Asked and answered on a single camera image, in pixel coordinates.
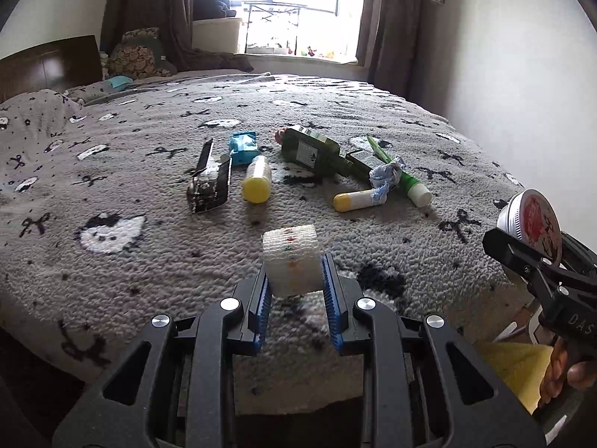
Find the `right hand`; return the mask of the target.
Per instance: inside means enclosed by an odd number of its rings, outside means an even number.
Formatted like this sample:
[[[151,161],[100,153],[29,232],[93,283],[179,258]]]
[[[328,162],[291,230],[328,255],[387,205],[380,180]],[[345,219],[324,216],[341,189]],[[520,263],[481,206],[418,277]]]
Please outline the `right hand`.
[[[550,355],[550,363],[546,367],[543,380],[539,384],[539,401],[542,408],[557,398],[567,383],[577,391],[584,391],[596,382],[596,361],[572,363],[568,351],[568,343],[558,338]]]

